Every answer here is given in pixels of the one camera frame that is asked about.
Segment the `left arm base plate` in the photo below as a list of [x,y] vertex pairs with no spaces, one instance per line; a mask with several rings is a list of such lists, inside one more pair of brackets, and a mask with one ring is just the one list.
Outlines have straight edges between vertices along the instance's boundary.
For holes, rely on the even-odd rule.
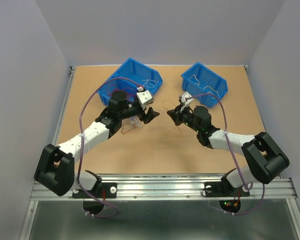
[[[117,197],[118,184],[116,182],[99,182],[87,192],[98,199],[115,199]],[[74,199],[91,199],[91,197],[85,193],[82,189],[79,189],[77,193],[72,193]]]

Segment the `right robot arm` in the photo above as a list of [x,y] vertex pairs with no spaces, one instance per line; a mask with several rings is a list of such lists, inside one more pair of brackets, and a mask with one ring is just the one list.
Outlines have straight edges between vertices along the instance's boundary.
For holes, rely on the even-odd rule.
[[225,195],[232,195],[244,184],[269,184],[290,165],[288,157],[267,132],[242,135],[217,128],[212,125],[212,116],[203,106],[191,109],[180,104],[167,114],[176,126],[184,124],[194,130],[202,146],[229,151],[232,156],[244,156],[247,164],[230,170],[217,186]]

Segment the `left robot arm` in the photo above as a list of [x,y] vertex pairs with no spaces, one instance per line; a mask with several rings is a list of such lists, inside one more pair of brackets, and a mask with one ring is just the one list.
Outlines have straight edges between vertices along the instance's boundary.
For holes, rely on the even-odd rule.
[[35,181],[58,196],[63,196],[71,189],[84,189],[90,197],[101,193],[101,178],[91,171],[75,170],[75,163],[83,162],[83,156],[96,145],[110,139],[122,127],[122,121],[138,117],[148,124],[159,115],[147,105],[154,101],[148,90],[138,88],[133,101],[127,94],[118,90],[112,93],[107,107],[86,129],[57,146],[46,145],[41,153],[34,173]]

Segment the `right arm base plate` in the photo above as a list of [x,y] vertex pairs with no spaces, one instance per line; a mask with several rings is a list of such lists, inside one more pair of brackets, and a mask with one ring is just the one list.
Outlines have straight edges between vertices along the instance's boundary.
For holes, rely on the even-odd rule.
[[249,197],[250,192],[245,192],[242,187],[234,188],[222,181],[208,181],[204,183],[201,195],[206,198]]

